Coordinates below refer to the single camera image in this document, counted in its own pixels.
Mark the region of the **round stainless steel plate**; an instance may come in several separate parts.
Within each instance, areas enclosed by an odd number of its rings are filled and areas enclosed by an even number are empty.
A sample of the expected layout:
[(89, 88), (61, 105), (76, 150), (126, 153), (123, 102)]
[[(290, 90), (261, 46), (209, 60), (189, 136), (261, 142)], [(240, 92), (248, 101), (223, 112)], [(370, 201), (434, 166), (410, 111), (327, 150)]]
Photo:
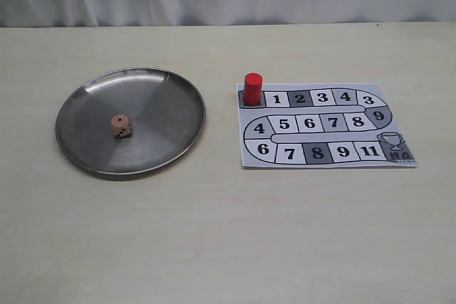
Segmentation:
[[(114, 115), (130, 119), (131, 134), (114, 137)], [(95, 177), (134, 179), (171, 165), (194, 147), (206, 108), (198, 89), (167, 70), (114, 70), (79, 86), (62, 104), (55, 136), (63, 155)]]

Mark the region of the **wooden die black pips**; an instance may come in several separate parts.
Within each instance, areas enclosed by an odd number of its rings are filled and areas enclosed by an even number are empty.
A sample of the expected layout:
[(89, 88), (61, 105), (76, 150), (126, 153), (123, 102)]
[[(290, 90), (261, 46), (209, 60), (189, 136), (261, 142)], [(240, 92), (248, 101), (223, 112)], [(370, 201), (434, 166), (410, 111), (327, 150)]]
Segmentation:
[(117, 114), (111, 118), (110, 129), (114, 137), (127, 137), (131, 134), (130, 119), (127, 115)]

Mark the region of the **printed paper game board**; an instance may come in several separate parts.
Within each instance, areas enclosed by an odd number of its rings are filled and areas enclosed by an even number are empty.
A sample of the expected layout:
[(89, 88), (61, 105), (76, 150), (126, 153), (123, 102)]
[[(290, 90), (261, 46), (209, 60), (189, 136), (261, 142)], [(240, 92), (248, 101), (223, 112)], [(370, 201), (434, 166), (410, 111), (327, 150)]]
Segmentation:
[(236, 85), (243, 167), (416, 167), (375, 83), (265, 83), (258, 105)]

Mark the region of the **red cylinder game piece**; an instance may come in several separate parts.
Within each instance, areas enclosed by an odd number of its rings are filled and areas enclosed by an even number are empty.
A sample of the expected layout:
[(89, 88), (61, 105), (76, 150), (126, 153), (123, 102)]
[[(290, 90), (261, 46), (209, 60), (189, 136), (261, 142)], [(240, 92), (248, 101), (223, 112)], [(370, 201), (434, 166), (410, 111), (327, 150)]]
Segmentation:
[(248, 73), (244, 77), (243, 100), (245, 105), (258, 105), (261, 102), (263, 78), (258, 73)]

